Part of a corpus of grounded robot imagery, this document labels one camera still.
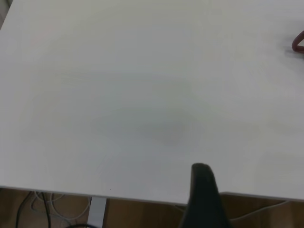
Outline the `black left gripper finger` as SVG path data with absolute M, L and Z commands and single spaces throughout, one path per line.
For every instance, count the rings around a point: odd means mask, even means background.
M 203 163 L 191 167 L 190 197 L 180 228 L 230 228 L 212 169 Z

